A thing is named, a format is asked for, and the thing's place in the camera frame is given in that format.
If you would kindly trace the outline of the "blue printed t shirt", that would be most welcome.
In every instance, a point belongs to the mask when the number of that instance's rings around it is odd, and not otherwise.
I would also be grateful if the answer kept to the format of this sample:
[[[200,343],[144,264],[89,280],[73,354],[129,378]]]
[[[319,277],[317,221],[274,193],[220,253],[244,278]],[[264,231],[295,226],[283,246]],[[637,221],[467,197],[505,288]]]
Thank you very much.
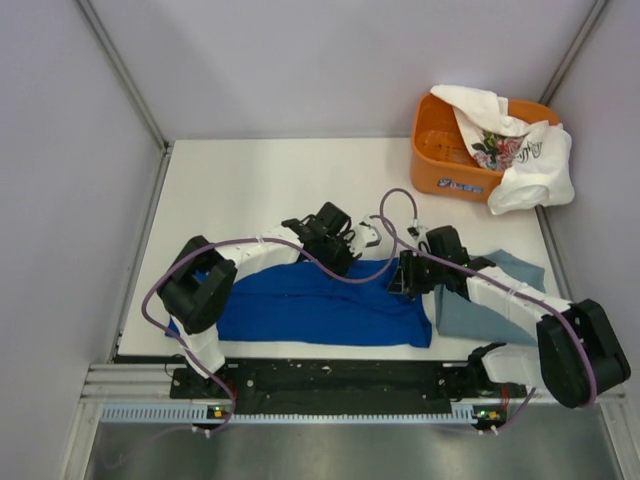
[[[422,304],[390,294],[393,261],[380,277],[350,284],[310,262],[280,265],[235,283],[216,327],[238,342],[305,342],[427,348],[432,325]]]

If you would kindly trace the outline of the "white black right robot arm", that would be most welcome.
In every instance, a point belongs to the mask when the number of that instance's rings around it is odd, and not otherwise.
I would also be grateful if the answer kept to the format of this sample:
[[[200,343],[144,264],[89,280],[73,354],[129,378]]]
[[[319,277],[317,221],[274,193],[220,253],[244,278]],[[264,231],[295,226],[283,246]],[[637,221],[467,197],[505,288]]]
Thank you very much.
[[[432,294],[440,335],[487,342],[466,372],[474,393],[523,384],[577,408],[630,378],[624,350],[596,301],[554,297],[513,277],[504,260],[470,256],[452,226],[415,223],[408,233],[415,243],[405,245],[388,289]]]

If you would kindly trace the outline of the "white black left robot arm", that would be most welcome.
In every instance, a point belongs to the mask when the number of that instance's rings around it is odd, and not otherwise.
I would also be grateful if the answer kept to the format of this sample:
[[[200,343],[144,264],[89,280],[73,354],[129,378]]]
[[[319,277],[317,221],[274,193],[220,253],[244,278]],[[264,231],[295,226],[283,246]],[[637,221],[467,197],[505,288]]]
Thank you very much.
[[[205,396],[226,387],[224,355],[216,327],[232,287],[263,270],[314,258],[331,273],[344,277],[364,251],[379,244],[377,228],[357,224],[334,204],[303,219],[288,219],[246,243],[214,247],[205,237],[191,238],[176,262],[180,265],[157,289],[183,342],[192,384]]]

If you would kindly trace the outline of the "folded grey blue t shirt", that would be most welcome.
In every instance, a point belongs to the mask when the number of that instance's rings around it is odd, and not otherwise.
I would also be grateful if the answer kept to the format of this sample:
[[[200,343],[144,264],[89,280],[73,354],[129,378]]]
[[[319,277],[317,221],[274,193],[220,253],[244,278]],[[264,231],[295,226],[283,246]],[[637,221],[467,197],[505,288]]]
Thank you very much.
[[[545,270],[512,254],[497,250],[484,258],[516,280],[545,292]],[[464,299],[444,286],[434,292],[436,329],[440,336],[483,340],[488,343],[511,343],[536,346],[536,340],[523,328],[499,313]]]

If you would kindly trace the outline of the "orange plastic basket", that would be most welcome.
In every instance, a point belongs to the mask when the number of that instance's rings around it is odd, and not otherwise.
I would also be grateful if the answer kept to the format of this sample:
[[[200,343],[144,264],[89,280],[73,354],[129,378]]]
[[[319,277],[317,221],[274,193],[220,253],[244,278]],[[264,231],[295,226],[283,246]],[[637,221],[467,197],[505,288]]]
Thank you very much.
[[[562,125],[557,115],[544,105],[508,100],[508,112],[519,119],[548,120],[553,125]],[[411,144],[410,179],[423,193],[487,204],[489,195],[501,182],[500,173],[484,170],[473,160],[464,145],[453,108],[430,92],[418,105]]]

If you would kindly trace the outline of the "white floral t shirt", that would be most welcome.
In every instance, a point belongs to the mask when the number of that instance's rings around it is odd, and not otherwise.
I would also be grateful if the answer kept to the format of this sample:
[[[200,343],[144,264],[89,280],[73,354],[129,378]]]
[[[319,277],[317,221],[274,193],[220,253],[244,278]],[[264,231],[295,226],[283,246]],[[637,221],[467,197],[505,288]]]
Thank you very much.
[[[562,125],[519,119],[508,112],[509,100],[491,91],[436,85],[430,93],[453,108],[464,145],[479,167],[502,175],[487,200],[492,214],[574,199],[572,139]]]

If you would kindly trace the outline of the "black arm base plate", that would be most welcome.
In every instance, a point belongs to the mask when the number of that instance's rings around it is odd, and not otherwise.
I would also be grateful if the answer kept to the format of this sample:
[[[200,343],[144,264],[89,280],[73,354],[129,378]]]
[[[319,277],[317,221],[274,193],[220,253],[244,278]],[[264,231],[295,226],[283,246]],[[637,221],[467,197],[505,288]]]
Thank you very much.
[[[524,386],[493,383],[480,363],[465,361],[231,358],[216,376],[247,415],[449,413],[464,399],[526,396]]]

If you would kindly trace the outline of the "aluminium frame rail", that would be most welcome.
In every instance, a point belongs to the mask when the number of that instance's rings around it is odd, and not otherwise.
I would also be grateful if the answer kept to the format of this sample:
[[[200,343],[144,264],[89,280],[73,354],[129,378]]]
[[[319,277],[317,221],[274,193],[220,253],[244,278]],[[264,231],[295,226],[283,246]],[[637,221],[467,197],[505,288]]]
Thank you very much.
[[[217,378],[205,379],[187,365],[176,360],[166,365],[113,364],[90,368],[81,394],[84,400],[123,402],[173,401],[209,405],[228,405],[235,401],[231,390]],[[489,405],[513,406],[523,399],[498,404],[488,399],[464,399]]]

